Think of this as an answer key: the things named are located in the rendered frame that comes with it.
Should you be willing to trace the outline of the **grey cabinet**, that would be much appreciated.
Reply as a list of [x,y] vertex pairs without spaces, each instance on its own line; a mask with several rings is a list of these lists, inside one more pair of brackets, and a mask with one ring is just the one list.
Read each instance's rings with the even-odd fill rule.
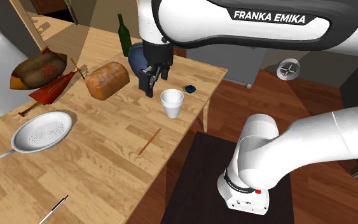
[[186,57],[226,68],[224,80],[251,88],[265,57],[266,49],[235,45],[207,45],[186,49]]

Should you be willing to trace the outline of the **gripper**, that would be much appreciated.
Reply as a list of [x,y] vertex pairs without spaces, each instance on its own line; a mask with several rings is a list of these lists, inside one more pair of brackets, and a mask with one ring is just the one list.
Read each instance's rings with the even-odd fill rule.
[[142,44],[148,67],[139,70],[139,89],[143,90],[147,97],[152,98],[156,69],[158,68],[161,79],[168,79],[168,73],[173,64],[174,46],[170,43],[159,45],[148,41],[143,41]]

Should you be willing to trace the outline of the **white cup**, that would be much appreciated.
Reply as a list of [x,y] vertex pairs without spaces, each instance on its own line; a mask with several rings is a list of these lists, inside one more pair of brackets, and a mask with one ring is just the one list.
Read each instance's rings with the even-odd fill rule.
[[169,118],[177,118],[184,102],[184,94],[178,89],[167,89],[161,93],[161,104]]

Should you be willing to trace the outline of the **brown pencil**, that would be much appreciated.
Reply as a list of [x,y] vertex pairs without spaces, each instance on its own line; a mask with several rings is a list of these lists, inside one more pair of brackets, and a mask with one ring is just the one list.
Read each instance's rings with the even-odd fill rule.
[[158,133],[161,131],[161,128],[159,128],[153,136],[150,138],[150,140],[142,147],[142,149],[138,152],[137,156],[140,156],[142,152],[148,147],[148,145],[152,142],[152,140],[158,135]]

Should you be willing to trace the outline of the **red and brown toy airship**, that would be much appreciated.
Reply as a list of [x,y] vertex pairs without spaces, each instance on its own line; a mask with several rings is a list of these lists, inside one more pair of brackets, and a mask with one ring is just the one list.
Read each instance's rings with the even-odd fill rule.
[[29,97],[36,102],[28,109],[19,112],[25,116],[39,104],[52,104],[65,90],[73,76],[81,73],[80,68],[64,75],[67,66],[67,55],[56,53],[44,47],[40,54],[21,62],[14,68],[10,77],[12,90],[32,90]]

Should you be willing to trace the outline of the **brown bread loaf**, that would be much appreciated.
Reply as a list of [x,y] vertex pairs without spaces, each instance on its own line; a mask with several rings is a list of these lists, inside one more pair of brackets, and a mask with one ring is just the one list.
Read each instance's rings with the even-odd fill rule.
[[127,69],[118,62],[110,62],[85,77],[90,95],[100,101],[105,101],[129,82]]

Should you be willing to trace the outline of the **wooden table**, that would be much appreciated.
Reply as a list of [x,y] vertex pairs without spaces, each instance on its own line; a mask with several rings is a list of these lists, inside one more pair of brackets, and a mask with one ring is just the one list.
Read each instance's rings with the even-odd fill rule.
[[[105,101],[94,99],[76,76],[54,104],[28,114],[69,113],[74,124],[68,136],[52,149],[0,159],[0,224],[38,224],[66,195],[45,224],[125,224],[225,74],[223,68],[176,57],[152,98],[131,76]],[[187,93],[186,85],[196,91]],[[167,89],[184,94],[177,118],[169,118],[161,104]],[[11,137],[25,122],[19,112],[0,117],[0,155],[11,150]]]

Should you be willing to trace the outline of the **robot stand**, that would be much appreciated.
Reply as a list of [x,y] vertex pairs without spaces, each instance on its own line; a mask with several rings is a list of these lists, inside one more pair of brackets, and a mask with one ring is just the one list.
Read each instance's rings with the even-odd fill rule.
[[290,175],[269,191],[270,206],[264,216],[226,206],[217,179],[235,147],[224,139],[195,134],[160,224],[294,224]]

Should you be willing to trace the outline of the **grey round fan wheel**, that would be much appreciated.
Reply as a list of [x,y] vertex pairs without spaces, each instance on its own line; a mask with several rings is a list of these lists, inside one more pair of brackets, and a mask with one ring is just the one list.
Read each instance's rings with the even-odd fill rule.
[[300,63],[296,59],[284,59],[277,66],[277,76],[284,81],[297,78],[300,74]]

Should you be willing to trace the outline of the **blue bowl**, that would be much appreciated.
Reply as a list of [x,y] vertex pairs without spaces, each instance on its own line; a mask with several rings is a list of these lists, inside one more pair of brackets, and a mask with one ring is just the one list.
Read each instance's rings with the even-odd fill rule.
[[148,67],[148,62],[143,54],[142,42],[134,43],[129,48],[128,63],[136,76],[139,75],[141,69]]

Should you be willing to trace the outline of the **green glass bottle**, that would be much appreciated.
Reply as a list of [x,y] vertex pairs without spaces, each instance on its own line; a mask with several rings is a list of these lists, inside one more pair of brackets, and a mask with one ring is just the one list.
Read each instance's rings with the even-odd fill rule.
[[128,53],[130,51],[130,47],[132,46],[132,41],[130,37],[130,32],[124,24],[122,14],[118,14],[119,20],[119,28],[118,28],[118,35],[120,38],[121,48],[123,51],[123,55],[128,57]]

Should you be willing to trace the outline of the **black and white pen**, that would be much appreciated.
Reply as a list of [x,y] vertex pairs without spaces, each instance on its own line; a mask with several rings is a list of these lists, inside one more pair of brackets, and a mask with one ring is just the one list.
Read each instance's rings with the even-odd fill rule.
[[62,198],[38,224],[43,224],[67,198],[68,198],[68,195],[66,195],[64,198]]

